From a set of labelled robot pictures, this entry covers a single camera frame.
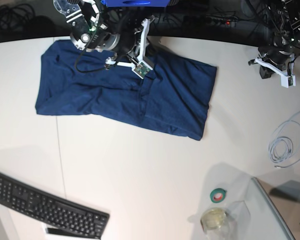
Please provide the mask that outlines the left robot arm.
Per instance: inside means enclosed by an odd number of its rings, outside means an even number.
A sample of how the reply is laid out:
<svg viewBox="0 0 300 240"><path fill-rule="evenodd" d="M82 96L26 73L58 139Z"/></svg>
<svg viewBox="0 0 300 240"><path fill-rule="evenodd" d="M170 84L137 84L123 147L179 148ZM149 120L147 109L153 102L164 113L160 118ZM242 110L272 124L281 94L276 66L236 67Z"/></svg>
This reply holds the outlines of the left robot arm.
<svg viewBox="0 0 300 240"><path fill-rule="evenodd" d="M269 31L268 45L258 47L258 56L248 65L259 65L259 75L269 79L273 74L280 76L281 86L296 86L295 61L300 56L300 5L296 0L262 0L265 6L263 18L251 1L245 1L258 22Z"/></svg>

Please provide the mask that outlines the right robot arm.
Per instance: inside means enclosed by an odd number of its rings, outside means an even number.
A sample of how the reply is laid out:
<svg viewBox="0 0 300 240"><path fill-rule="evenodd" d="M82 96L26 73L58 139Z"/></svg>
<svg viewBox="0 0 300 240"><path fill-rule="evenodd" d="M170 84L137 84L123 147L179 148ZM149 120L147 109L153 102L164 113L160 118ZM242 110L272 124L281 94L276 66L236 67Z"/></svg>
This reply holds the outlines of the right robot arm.
<svg viewBox="0 0 300 240"><path fill-rule="evenodd" d="M81 51L128 54L140 43L144 27L131 12L119 13L100 0L54 0L53 5L64 15L70 39Z"/></svg>

